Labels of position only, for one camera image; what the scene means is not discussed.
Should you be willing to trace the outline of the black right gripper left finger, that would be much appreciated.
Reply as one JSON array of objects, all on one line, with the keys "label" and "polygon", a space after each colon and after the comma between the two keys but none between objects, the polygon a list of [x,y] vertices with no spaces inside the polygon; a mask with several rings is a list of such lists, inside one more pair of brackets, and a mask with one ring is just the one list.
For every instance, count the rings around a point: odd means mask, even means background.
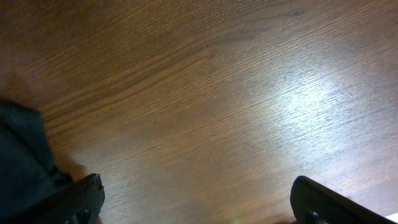
[{"label": "black right gripper left finger", "polygon": [[1,223],[96,224],[105,192],[99,174],[90,174]]}]

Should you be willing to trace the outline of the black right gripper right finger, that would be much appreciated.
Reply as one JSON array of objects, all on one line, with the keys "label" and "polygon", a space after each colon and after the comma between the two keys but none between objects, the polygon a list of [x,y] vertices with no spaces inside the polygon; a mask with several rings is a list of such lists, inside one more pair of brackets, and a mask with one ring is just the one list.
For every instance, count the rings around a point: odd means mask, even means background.
[{"label": "black right gripper right finger", "polygon": [[293,182],[290,205],[297,223],[395,223],[303,175]]}]

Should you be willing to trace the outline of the dark green t-shirt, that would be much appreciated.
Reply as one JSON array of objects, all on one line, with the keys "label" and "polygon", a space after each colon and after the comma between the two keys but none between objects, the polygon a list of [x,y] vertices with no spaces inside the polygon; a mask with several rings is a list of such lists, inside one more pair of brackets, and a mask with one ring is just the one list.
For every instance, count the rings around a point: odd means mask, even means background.
[{"label": "dark green t-shirt", "polygon": [[59,170],[40,113],[1,102],[1,218],[14,216],[73,183]]}]

